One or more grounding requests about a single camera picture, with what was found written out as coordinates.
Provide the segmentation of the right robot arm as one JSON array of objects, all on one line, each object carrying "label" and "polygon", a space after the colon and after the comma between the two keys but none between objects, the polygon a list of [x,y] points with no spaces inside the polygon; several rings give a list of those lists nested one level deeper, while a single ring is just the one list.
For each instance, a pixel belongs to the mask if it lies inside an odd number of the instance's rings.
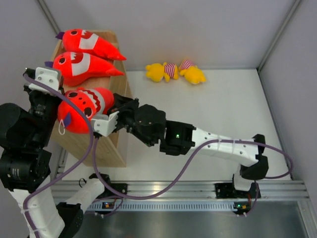
[{"label": "right robot arm", "polygon": [[116,128],[125,129],[148,147],[159,145],[160,152],[180,156],[197,154],[236,162],[231,191],[242,197],[250,190],[253,181],[264,179],[269,166],[264,155],[265,136],[256,134],[240,140],[204,131],[192,124],[166,119],[166,113],[148,104],[139,105],[138,99],[114,94],[114,104],[108,115],[117,113]]}]

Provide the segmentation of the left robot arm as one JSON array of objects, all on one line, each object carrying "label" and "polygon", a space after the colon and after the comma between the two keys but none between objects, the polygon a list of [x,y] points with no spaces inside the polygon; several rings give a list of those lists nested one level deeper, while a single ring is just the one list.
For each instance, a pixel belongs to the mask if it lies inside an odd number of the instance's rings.
[{"label": "left robot arm", "polygon": [[72,238],[83,223],[84,213],[99,196],[107,198],[112,186],[91,175],[70,199],[56,204],[51,191],[45,150],[57,117],[60,98],[24,87],[31,107],[0,107],[0,179],[17,201],[32,238]]}]

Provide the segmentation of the red shark plush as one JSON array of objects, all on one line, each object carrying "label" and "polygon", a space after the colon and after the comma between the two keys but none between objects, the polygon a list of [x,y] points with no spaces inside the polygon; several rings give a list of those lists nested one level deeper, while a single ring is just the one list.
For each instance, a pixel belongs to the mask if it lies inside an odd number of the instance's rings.
[{"label": "red shark plush", "polygon": [[106,60],[126,60],[113,44],[88,30],[70,29],[59,32],[56,38],[62,40],[69,52],[88,53]]},{"label": "red shark plush", "polygon": [[[114,105],[113,93],[102,87],[93,89],[77,88],[65,93],[68,98],[79,110],[91,120],[96,115],[105,115]],[[65,101],[61,102],[57,111],[59,124],[72,133],[89,133],[88,125],[85,120]]]},{"label": "red shark plush", "polygon": [[46,61],[45,66],[59,70],[63,83],[67,86],[78,86],[91,77],[111,77],[124,74],[112,63],[89,53],[64,52],[53,61]]}]

